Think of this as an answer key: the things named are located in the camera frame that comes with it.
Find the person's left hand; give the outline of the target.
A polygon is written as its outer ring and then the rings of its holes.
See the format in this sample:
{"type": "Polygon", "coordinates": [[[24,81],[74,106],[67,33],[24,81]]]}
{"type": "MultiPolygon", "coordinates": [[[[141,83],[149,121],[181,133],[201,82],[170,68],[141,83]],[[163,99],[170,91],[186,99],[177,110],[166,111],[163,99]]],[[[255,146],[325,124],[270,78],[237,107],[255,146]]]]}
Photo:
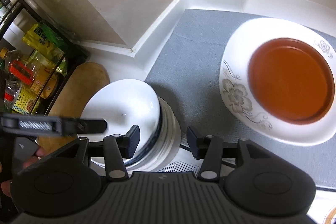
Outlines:
{"type": "MultiPolygon", "coordinates": [[[[45,157],[48,153],[46,150],[42,147],[39,147],[38,150],[28,159],[26,160],[22,167],[27,168],[33,164],[35,164],[37,161],[39,161],[41,158],[45,157]]],[[[1,190],[5,196],[11,197],[10,187],[11,187],[12,180],[7,180],[1,183],[1,190]]]]}

